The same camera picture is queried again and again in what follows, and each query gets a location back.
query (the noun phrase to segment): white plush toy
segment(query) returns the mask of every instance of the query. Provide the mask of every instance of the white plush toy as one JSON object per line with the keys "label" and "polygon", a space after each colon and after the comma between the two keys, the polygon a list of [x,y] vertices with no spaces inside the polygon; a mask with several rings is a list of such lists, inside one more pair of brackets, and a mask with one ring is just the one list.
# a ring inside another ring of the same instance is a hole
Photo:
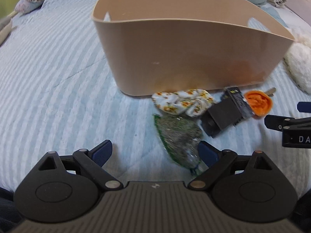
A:
{"label": "white plush toy", "polygon": [[295,42],[285,54],[285,64],[296,84],[311,93],[311,34],[300,28],[289,30]]}
{"label": "white plush toy", "polygon": [[17,12],[12,12],[5,18],[0,19],[0,45],[8,37],[12,30],[12,18],[17,14]]}

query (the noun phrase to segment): ribbed black surface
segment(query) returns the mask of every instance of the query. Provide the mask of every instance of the ribbed black surface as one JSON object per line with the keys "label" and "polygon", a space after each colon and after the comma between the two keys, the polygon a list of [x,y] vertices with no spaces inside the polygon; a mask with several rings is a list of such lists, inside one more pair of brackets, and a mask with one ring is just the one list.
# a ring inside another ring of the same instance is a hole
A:
{"label": "ribbed black surface", "polygon": [[300,232],[289,221],[268,224],[235,220],[214,206],[203,192],[182,182],[130,182],[107,192],[87,215],[66,223],[24,221],[13,233],[287,233]]}

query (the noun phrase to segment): beige plastic basket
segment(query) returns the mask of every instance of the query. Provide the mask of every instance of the beige plastic basket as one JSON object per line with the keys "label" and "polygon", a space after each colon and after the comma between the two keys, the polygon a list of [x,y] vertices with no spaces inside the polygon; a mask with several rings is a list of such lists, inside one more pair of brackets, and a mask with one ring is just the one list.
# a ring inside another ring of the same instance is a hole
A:
{"label": "beige plastic basket", "polygon": [[[251,17],[270,32],[248,28]],[[133,96],[261,83],[294,40],[247,0],[99,0],[92,19],[118,87]]]}

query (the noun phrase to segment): orange scrunchie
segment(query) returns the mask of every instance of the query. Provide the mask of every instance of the orange scrunchie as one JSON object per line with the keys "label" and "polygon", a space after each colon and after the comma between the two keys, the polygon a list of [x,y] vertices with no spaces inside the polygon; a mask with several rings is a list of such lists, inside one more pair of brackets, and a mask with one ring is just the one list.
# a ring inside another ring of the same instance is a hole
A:
{"label": "orange scrunchie", "polygon": [[257,116],[265,116],[272,109],[273,102],[271,98],[262,91],[248,91],[244,94],[244,97]]}

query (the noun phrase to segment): mattress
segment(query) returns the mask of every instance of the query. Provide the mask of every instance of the mattress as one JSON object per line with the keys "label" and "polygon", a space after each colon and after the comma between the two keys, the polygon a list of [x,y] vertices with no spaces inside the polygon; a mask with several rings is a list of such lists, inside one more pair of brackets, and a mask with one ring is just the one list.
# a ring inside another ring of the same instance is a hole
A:
{"label": "mattress", "polygon": [[[104,168],[123,183],[193,178],[164,150],[152,100],[117,88],[90,19],[96,1],[46,0],[40,10],[14,19],[12,34],[0,47],[0,187],[14,191],[48,151],[68,155],[105,139],[114,151]],[[296,104],[311,98],[296,87],[282,62],[264,84],[242,91],[271,87],[277,89],[271,114],[309,116]],[[217,100],[221,95],[211,93]],[[309,150],[283,148],[281,133],[266,129],[263,119],[204,139],[241,155],[261,149],[299,196],[311,188]]]}

